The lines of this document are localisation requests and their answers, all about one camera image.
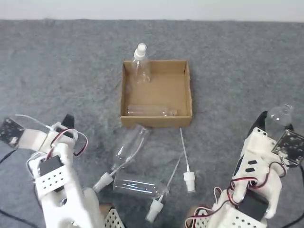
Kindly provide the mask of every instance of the white cable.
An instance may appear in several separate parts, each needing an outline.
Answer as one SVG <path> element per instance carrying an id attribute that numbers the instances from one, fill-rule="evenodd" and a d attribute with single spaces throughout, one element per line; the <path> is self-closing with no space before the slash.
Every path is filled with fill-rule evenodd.
<path id="1" fill-rule="evenodd" d="M 215 193 L 215 190 L 218 189 L 220 191 L 220 193 L 222 193 L 222 189 L 220 187 L 215 187 L 213 189 L 213 194 L 214 194 L 214 198 L 215 198 L 215 204 L 218 203 L 218 197 L 217 197 L 217 194 Z"/>
<path id="2" fill-rule="evenodd" d="M 190 172 L 190 168 L 189 168 L 189 162 L 188 162 L 188 158 L 187 158 L 187 153 L 186 153 L 186 148 L 185 148 L 185 143 L 184 143 L 184 137 L 182 136 L 182 130 L 180 127 L 180 138 L 181 138 L 181 143 L 182 143 L 182 147 L 184 149 L 184 155 L 185 155 L 185 159 L 186 159 L 186 164 L 187 164 L 187 172 Z"/>
<path id="3" fill-rule="evenodd" d="M 142 147 L 142 144 L 143 144 L 143 141 L 144 141 L 144 138 L 142 138 L 141 140 L 141 143 L 139 144 L 137 150 L 135 151 L 134 154 L 132 154 L 129 158 L 127 158 L 127 160 L 121 164 L 120 166 L 117 167 L 117 169 L 115 169 L 113 172 L 110 173 L 110 176 L 113 176 L 115 173 L 117 173 L 123 166 L 125 166 L 129 161 L 131 161 L 133 159 L 133 157 L 139 152 L 139 150 L 141 149 Z"/>
<path id="4" fill-rule="evenodd" d="M 15 116 L 26 117 L 26 118 L 31 119 L 31 120 L 33 120 L 34 122 L 40 124 L 41 126 L 44 126 L 44 127 L 48 128 L 48 129 L 51 129 L 51 126 L 48 126 L 48 125 L 46 125 L 45 123 L 43 123 L 43 122 L 41 122 L 41 121 L 39 121 L 39 120 L 37 120 L 37 119 L 35 119 L 35 118 L 29 116 L 29 115 L 15 114 Z"/>

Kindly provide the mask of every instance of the white plastic bracket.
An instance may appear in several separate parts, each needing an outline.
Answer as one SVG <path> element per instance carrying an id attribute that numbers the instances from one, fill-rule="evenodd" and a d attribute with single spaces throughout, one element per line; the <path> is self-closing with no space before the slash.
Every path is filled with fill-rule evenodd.
<path id="1" fill-rule="evenodd" d="M 36 178 L 36 188 L 39 198 L 42 198 L 46 194 L 54 191 L 66 183 L 73 180 L 71 172 L 68 170 L 67 166 L 61 166 L 42 177 Z"/>

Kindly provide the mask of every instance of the white 3d-printed part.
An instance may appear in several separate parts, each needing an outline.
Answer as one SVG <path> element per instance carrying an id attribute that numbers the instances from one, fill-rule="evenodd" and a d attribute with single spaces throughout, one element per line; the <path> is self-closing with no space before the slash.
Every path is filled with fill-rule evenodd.
<path id="1" fill-rule="evenodd" d="M 109 211 L 108 215 L 105 217 L 104 222 L 105 228 L 124 228 L 124 224 L 121 221 L 116 209 L 111 209 Z"/>
<path id="2" fill-rule="evenodd" d="M 64 186 L 66 183 L 72 180 L 73 177 L 71 176 L 71 172 L 69 172 L 66 165 L 61 166 L 58 169 L 43 175 L 42 177 L 38 177 L 35 181 L 39 197 L 42 197 L 49 192 Z"/>

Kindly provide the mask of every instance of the perforated white plate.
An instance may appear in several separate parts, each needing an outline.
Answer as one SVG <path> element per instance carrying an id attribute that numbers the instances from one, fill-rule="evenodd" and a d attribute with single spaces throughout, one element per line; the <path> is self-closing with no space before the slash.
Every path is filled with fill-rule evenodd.
<path id="1" fill-rule="evenodd" d="M 111 209 L 104 221 L 105 228 L 124 228 L 124 224 L 121 221 L 116 209 Z"/>

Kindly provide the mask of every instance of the black cable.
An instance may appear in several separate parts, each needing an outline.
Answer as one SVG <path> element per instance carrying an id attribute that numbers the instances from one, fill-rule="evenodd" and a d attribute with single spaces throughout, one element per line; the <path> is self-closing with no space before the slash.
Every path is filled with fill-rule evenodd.
<path id="1" fill-rule="evenodd" d="M 304 185 L 304 168 L 303 168 L 302 164 L 299 164 L 299 168 L 301 169 L 302 181 L 303 181 L 303 185 Z M 304 219 L 304 213 L 299 218 L 297 218 L 295 221 L 292 221 L 291 223 L 288 223 L 287 225 L 283 226 L 282 228 L 291 227 L 294 224 L 297 224 L 298 222 L 300 222 L 302 219 Z"/>
<path id="2" fill-rule="evenodd" d="M 6 159 L 8 159 L 15 151 L 17 151 L 17 149 L 18 149 L 18 148 L 16 148 L 16 149 L 12 150 L 11 152 L 7 153 L 7 154 L 0 160 L 0 164 L 3 163 Z M 29 221 L 27 221 L 27 220 L 25 220 L 25 219 L 16 217 L 16 216 L 14 216 L 14 215 L 11 215 L 11 214 L 9 214 L 9 213 L 7 213 L 7 212 L 1 210 L 1 209 L 0 209 L 0 213 L 1 213 L 2 215 L 6 216 L 6 217 L 9 217 L 9 218 L 13 219 L 13 220 L 16 220 L 16 221 L 18 221 L 18 222 L 22 222 L 22 223 L 24 223 L 24 224 L 27 224 L 27 225 L 30 226 L 30 227 L 38 228 L 38 226 L 36 226 L 34 223 L 31 223 L 31 222 L 29 222 Z"/>
<path id="3" fill-rule="evenodd" d="M 14 219 L 14 220 L 16 220 L 16 221 L 19 221 L 19 222 L 22 222 L 22 223 L 24 223 L 24 224 L 27 224 L 27 225 L 29 225 L 30 227 L 38 228 L 38 226 L 36 226 L 34 223 L 31 223 L 31 222 L 29 222 L 29 221 L 27 221 L 27 220 L 25 220 L 25 219 L 22 219 L 22 218 L 18 218 L 18 217 L 14 216 L 14 215 L 11 215 L 11 214 L 9 214 L 9 213 L 7 213 L 7 212 L 1 210 L 1 209 L 0 209 L 0 213 L 1 213 L 2 215 L 6 216 L 6 217 L 9 217 L 9 218 Z"/>
<path id="4" fill-rule="evenodd" d="M 7 153 L 1 160 L 0 160 L 0 164 L 2 162 L 4 162 L 7 158 L 9 158 L 14 152 L 16 152 L 18 150 L 18 148 L 14 149 L 13 151 Z"/>

